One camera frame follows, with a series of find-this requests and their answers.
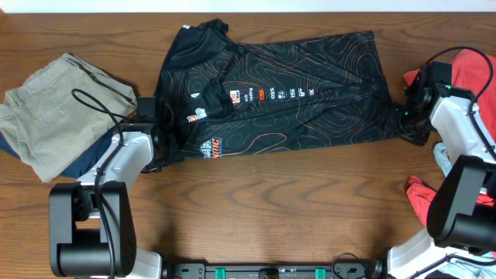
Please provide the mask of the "black cycling jersey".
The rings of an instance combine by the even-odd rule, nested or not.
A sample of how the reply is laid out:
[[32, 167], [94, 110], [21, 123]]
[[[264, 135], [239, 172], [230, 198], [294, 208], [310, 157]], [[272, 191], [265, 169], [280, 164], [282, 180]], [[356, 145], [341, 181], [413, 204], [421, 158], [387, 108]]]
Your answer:
[[228, 31], [219, 19], [184, 26], [167, 52], [154, 93], [174, 111], [163, 168], [398, 135], [371, 31], [248, 44]]

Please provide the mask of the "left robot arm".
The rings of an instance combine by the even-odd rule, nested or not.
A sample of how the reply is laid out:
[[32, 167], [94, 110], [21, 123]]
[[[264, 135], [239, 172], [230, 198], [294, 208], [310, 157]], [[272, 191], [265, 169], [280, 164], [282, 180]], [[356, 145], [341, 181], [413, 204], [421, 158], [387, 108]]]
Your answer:
[[169, 267], [159, 253], [141, 249], [129, 193], [153, 162], [164, 130], [174, 123], [168, 105], [153, 97], [137, 101], [129, 122], [90, 94], [74, 89], [81, 104], [108, 115], [116, 127], [109, 148], [88, 172], [50, 191], [50, 268], [57, 277], [165, 278]]

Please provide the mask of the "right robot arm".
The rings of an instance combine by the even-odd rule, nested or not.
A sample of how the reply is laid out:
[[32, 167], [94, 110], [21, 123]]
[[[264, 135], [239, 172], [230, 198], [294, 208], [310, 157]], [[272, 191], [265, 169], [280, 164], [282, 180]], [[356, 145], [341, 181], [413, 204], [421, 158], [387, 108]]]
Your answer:
[[424, 64], [405, 94], [401, 138], [422, 146], [438, 133], [452, 168], [429, 205], [426, 227], [389, 249], [384, 274], [424, 278], [451, 260], [493, 266], [484, 254], [495, 250], [495, 207], [477, 199], [481, 193], [495, 196], [494, 141], [474, 94], [453, 86], [452, 66], [441, 62]]

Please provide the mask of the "light grey garment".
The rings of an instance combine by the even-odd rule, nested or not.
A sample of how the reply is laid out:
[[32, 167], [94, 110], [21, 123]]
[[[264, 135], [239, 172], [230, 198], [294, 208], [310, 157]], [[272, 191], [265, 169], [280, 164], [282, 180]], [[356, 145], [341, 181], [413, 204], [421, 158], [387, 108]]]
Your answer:
[[452, 164], [448, 157], [445, 144], [443, 142], [436, 143], [433, 147], [432, 153], [435, 157], [436, 163], [446, 177], [452, 169]]

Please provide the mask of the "folded navy garment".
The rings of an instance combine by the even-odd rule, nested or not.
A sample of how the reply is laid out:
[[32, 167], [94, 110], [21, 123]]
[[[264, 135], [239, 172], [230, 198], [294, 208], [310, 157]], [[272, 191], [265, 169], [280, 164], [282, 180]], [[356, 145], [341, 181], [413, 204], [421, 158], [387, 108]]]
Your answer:
[[1, 149], [15, 154], [41, 181], [49, 182], [60, 175], [77, 178], [89, 171], [110, 146], [112, 136], [112, 129], [83, 133], [43, 128], [20, 134], [15, 143], [13, 135], [4, 130]]

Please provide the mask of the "red shirt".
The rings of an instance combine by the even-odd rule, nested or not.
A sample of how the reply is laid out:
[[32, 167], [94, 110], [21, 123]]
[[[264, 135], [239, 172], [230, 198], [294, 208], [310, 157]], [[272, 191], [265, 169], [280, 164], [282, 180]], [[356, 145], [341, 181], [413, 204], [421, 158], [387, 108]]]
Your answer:
[[[459, 52], [451, 61], [453, 66], [452, 81], [457, 87], [479, 92], [487, 82], [489, 68], [484, 58], [471, 50]], [[495, 137], [495, 80], [478, 99], [481, 119], [492, 137]], [[410, 176], [406, 195], [421, 224], [427, 223], [429, 206], [436, 191], [423, 184], [415, 175]]]

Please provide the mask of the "folded khaki trousers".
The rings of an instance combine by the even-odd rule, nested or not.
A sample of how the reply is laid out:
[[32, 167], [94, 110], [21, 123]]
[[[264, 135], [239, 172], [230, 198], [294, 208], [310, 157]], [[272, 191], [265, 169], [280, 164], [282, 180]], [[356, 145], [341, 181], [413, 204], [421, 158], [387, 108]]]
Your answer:
[[97, 101], [118, 119], [136, 108], [136, 96], [130, 86], [65, 53], [32, 74], [21, 87], [5, 93], [1, 105], [1, 134], [7, 131], [17, 143], [20, 134], [33, 129], [106, 132], [114, 123], [95, 104]]

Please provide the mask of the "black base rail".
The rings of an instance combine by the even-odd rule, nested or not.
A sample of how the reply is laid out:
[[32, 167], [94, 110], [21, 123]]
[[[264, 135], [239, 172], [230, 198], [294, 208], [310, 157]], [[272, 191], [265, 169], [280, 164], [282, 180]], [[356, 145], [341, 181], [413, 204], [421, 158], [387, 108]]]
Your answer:
[[390, 276], [384, 260], [362, 260], [344, 253], [332, 263], [320, 265], [164, 262], [160, 277], [162, 279], [381, 279]]

